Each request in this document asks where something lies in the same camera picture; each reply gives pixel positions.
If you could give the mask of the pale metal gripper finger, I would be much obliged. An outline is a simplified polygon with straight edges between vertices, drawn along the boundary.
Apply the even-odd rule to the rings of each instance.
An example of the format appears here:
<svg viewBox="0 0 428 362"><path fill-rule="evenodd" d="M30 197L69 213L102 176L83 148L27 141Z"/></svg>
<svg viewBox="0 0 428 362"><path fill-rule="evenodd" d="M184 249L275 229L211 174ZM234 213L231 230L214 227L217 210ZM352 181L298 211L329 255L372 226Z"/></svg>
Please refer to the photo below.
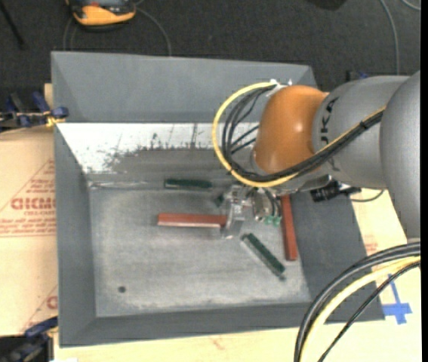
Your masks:
<svg viewBox="0 0 428 362"><path fill-rule="evenodd" d="M241 191L238 189L228 189L225 192L219 194L214 199L214 204L217 207L222 207L231 204L238 204L241 202Z"/></svg>
<svg viewBox="0 0 428 362"><path fill-rule="evenodd" d="M226 223L220 228L220 237L222 239L231 239L238 236L244 223L244 217L229 216Z"/></svg>

